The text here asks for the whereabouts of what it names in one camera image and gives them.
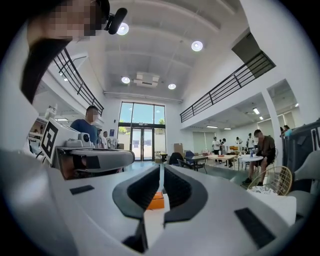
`ceiling light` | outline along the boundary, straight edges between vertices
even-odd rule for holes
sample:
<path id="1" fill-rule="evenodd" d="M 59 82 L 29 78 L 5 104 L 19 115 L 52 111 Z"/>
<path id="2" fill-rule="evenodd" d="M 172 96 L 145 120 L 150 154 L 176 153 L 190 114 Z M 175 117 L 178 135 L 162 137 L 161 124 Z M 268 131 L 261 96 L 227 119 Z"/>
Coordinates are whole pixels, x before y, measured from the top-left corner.
<path id="1" fill-rule="evenodd" d="M 117 31 L 117 34 L 120 36 L 124 36 L 128 32 L 129 32 L 129 26 L 126 23 L 122 22 L 118 31 Z"/>
<path id="2" fill-rule="evenodd" d="M 121 78 L 121 81 L 122 81 L 122 83 L 124 83 L 124 84 L 129 84 L 129 83 L 130 83 L 130 79 L 129 79 L 128 77 L 126 77 L 126 76 L 122 77 L 122 78 Z"/>
<path id="3" fill-rule="evenodd" d="M 194 41 L 194 42 L 191 44 L 191 48 L 192 48 L 192 50 L 194 50 L 195 52 L 199 52 L 199 51 L 202 50 L 203 44 L 202 44 L 202 42 L 200 42 L 200 41 Z"/>
<path id="4" fill-rule="evenodd" d="M 173 90 L 173 89 L 176 88 L 176 85 L 175 85 L 174 83 L 171 83 L 171 84 L 168 85 L 168 88 L 169 88 L 170 90 Z"/>
<path id="5" fill-rule="evenodd" d="M 257 108 L 254 108 L 254 109 L 253 109 L 253 112 L 256 113 L 257 115 L 260 114 L 260 112 L 259 112 L 259 110 L 258 110 Z"/>

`black metal railing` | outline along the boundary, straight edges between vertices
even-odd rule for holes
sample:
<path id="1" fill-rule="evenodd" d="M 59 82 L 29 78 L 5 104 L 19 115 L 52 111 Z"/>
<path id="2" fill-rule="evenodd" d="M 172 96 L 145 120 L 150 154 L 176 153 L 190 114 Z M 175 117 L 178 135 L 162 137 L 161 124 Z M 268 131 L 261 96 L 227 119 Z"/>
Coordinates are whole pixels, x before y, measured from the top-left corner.
<path id="1" fill-rule="evenodd" d="M 58 68 L 59 74 L 68 81 L 70 85 L 76 90 L 76 94 L 80 95 L 89 105 L 94 105 L 98 109 L 98 113 L 102 116 L 104 107 L 97 100 L 94 94 L 90 91 L 79 72 L 77 71 L 74 62 L 70 58 L 67 49 L 64 49 L 54 58 L 54 63 Z"/>
<path id="2" fill-rule="evenodd" d="M 253 80 L 262 76 L 276 65 L 264 52 L 259 52 L 247 63 L 220 82 L 180 114 L 181 123 L 218 103 Z"/>

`blue shirt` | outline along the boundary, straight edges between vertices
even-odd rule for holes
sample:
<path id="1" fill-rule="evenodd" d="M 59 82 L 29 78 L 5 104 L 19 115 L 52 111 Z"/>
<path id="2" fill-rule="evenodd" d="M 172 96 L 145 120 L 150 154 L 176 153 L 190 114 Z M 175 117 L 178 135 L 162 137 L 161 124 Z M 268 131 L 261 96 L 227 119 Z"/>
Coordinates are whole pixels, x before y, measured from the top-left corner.
<path id="1" fill-rule="evenodd" d="M 86 133 L 89 134 L 90 141 L 94 144 L 94 146 L 97 145 L 98 140 L 98 129 L 94 125 L 89 124 L 84 119 L 77 119 L 73 121 L 73 123 L 70 125 L 71 128 L 75 129 L 79 133 Z"/>
<path id="2" fill-rule="evenodd" d="M 287 131 L 284 132 L 284 136 L 290 136 L 291 133 L 292 133 L 292 130 L 289 129 L 289 130 L 287 130 Z"/>

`man sitting on chair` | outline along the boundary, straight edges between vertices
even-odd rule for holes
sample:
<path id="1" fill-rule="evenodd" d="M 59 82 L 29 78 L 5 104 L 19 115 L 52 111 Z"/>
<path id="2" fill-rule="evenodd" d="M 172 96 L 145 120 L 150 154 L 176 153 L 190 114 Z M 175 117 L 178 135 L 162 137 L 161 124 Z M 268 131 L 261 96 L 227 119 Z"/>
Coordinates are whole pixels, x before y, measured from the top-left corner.
<path id="1" fill-rule="evenodd" d="M 258 138 L 258 152 L 256 155 L 262 156 L 263 159 L 250 162 L 249 177 L 243 181 L 242 184 L 250 184 L 254 174 L 254 166 L 261 166 L 261 180 L 259 181 L 258 186 L 263 186 L 267 166 L 274 161 L 276 156 L 275 140 L 271 136 L 264 136 L 259 129 L 254 131 L 253 136 Z"/>

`orange object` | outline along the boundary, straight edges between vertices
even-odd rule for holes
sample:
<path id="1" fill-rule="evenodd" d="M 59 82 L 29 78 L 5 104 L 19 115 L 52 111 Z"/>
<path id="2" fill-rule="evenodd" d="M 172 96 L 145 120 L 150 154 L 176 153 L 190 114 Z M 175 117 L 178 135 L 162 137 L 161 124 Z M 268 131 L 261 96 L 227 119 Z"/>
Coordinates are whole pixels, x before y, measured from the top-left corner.
<path id="1" fill-rule="evenodd" d="M 159 191 L 155 193 L 147 210 L 163 209 L 163 208 L 165 208 L 165 199 L 164 199 L 164 195 L 162 194 L 162 191 Z"/>

